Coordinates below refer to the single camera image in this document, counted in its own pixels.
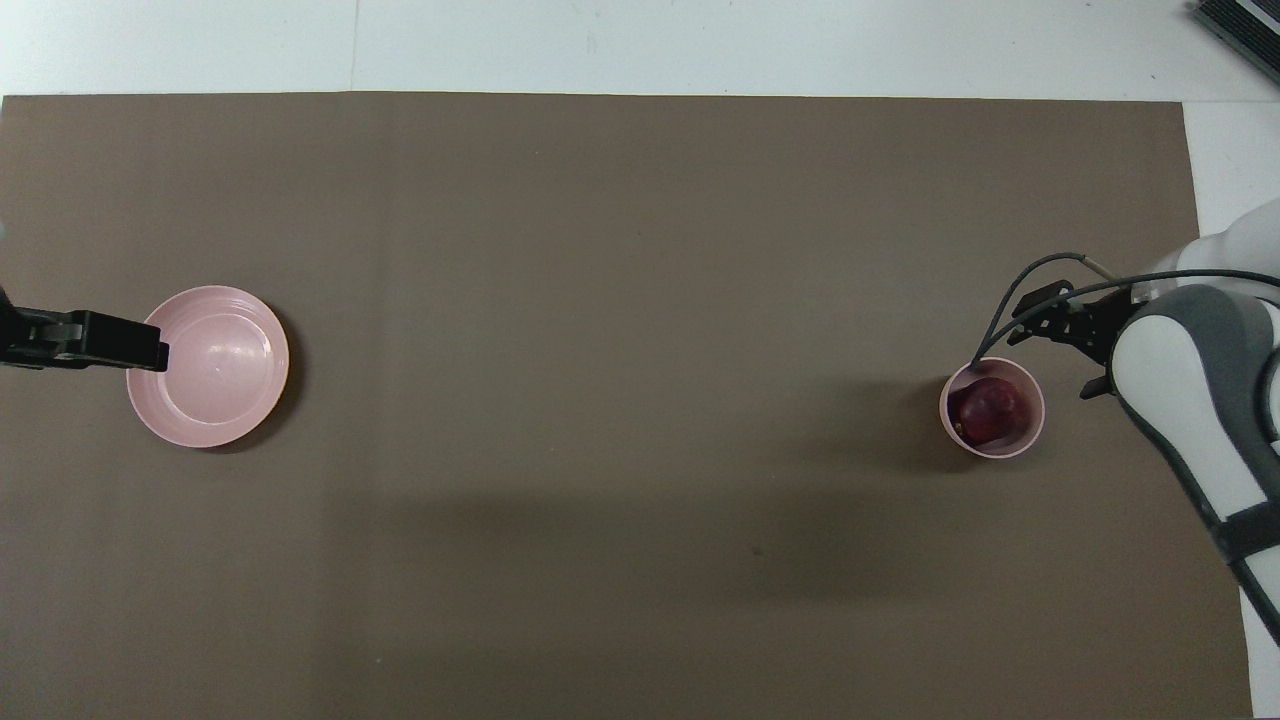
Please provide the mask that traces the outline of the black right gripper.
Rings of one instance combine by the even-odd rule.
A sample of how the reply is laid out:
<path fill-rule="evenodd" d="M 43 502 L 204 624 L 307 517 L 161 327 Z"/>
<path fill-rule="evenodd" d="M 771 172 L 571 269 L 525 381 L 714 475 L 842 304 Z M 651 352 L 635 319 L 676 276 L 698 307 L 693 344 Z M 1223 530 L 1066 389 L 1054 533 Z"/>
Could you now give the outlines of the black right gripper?
<path fill-rule="evenodd" d="M 1115 290 L 1100 299 L 1062 300 L 1075 290 L 1073 283 L 1050 283 L 1020 297 L 1010 313 L 1011 329 L 1007 346 L 1033 338 L 1068 345 L 1107 373 L 1096 377 L 1079 391 L 1079 400 L 1089 401 L 1115 395 L 1110 374 L 1115 345 L 1125 324 L 1139 310 L 1132 290 Z"/>

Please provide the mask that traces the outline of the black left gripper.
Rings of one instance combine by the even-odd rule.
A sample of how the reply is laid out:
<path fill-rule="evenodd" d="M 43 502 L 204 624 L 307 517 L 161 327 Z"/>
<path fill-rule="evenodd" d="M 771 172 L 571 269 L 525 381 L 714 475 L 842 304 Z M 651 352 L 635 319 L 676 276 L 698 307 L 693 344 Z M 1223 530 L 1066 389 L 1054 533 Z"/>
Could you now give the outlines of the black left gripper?
<path fill-rule="evenodd" d="M 169 343 L 161 329 L 105 313 L 33 311 L 18 307 L 1 288 L 1 364 L 31 370 L 83 370 L 86 363 L 125 370 L 164 373 Z M 79 341 L 81 359 L 67 357 Z"/>

